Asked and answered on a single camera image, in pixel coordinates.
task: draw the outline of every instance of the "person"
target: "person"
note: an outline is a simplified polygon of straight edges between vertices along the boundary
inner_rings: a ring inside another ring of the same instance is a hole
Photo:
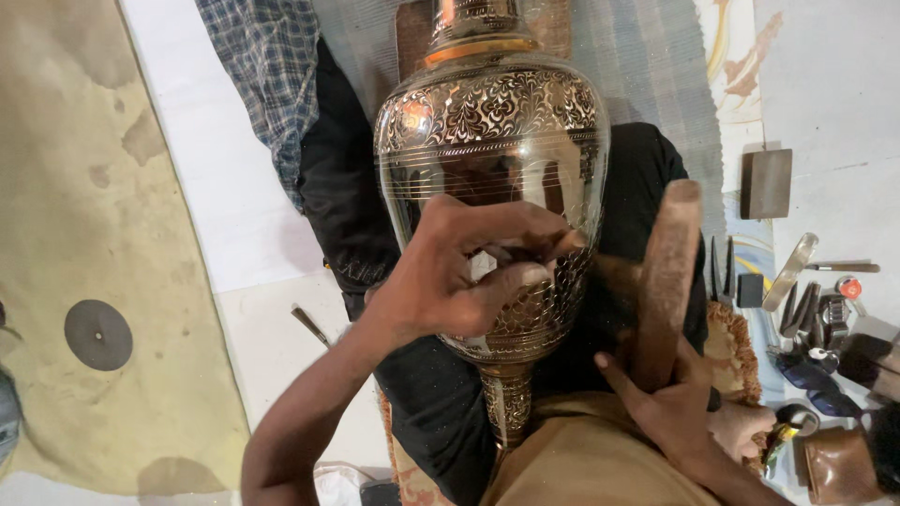
[[[678,153],[655,127],[614,127],[599,251],[639,262],[665,186],[683,177]],[[244,456],[244,504],[318,503],[313,467],[372,373],[391,401],[394,436],[457,504],[789,504],[707,430],[702,248],[674,384],[649,394],[631,382],[610,336],[634,326],[634,316],[590,279],[588,309],[535,370],[535,430],[492,469],[477,371],[435,334],[481,335],[523,286],[553,275],[544,263],[520,262],[471,281],[468,255],[526,236],[544,260],[585,246],[564,218],[530,203],[470,207],[433,197],[360,318],[260,422]]]

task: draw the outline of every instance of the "beige cloth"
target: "beige cloth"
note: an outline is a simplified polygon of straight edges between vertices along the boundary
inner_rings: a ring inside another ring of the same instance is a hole
[[[115,0],[0,2],[0,366],[24,425],[5,471],[99,492],[239,486],[248,427],[194,230]],[[75,303],[125,317],[82,364]]]
[[[539,429],[500,466],[482,506],[714,506],[718,501],[649,446],[611,393],[535,405]]]

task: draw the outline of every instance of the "brass vase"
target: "brass vase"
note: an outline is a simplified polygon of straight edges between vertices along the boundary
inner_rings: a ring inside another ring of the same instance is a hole
[[[589,246],[503,309],[477,339],[442,335],[481,372],[501,448],[525,438],[531,371],[572,328],[599,239],[609,121],[597,89],[540,51],[516,0],[437,0],[427,67],[382,106],[375,154],[400,246],[435,194],[469,205],[525,200],[564,216]],[[480,253],[477,280],[497,266]]]

